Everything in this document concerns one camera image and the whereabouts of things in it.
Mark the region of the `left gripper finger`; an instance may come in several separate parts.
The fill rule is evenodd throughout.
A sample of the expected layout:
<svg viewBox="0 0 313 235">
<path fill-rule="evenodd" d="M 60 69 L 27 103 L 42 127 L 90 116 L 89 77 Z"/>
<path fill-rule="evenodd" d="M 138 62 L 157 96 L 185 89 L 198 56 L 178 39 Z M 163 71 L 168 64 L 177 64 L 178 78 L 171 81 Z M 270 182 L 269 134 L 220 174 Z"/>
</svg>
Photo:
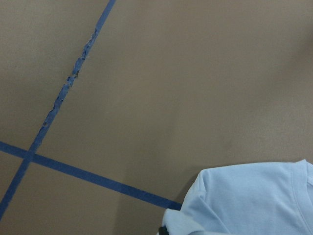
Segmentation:
<svg viewBox="0 0 313 235">
<path fill-rule="evenodd" d="M 159 235 L 169 235 L 169 232 L 168 232 L 166 226 L 159 227 L 158 234 Z"/>
</svg>

